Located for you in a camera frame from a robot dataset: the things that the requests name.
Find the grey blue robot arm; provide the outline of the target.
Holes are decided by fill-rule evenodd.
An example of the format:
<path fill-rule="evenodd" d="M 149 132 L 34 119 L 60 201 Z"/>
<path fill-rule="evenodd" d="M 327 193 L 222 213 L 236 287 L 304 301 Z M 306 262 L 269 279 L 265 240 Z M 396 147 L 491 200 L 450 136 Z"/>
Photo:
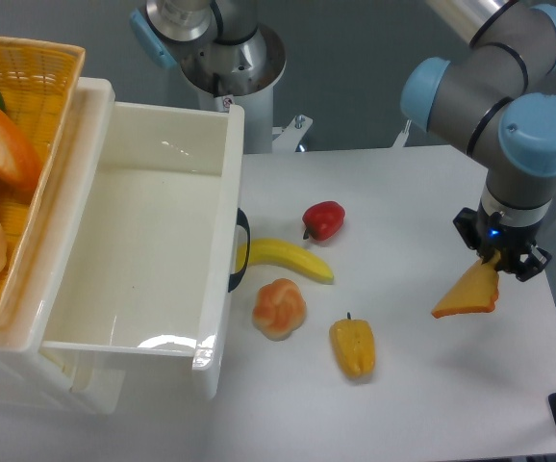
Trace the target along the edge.
<path fill-rule="evenodd" d="M 537 84 L 556 69 L 556 6 L 434 1 L 469 46 L 454 64 L 430 58 L 409 76 L 402 113 L 487 170 L 476 209 L 454 225 L 466 246 L 526 281 L 550 254 L 537 235 L 556 193 L 556 96 Z"/>

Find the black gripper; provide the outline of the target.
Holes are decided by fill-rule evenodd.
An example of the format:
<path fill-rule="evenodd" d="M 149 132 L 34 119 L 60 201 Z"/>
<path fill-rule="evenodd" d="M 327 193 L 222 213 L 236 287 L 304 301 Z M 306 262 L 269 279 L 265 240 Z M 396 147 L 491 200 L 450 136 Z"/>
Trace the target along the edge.
<path fill-rule="evenodd" d="M 484 263 L 498 252 L 497 271 L 528 281 L 542 273 L 552 260 L 552 255 L 537 244 L 541 223 L 516 227 L 504 224 L 502 219 L 500 212 L 488 215 L 479 206 L 476 211 L 463 208 L 452 222 L 467 248 L 474 250 Z"/>

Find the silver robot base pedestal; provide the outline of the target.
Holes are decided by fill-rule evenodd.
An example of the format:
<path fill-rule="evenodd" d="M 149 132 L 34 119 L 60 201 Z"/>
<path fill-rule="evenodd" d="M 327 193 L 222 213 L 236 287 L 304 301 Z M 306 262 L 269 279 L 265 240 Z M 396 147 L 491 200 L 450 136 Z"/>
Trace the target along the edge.
<path fill-rule="evenodd" d="M 287 57 L 256 1 L 146 1 L 129 25 L 157 66 L 180 69 L 200 109 L 243 108 L 246 154 L 272 150 L 274 87 Z"/>

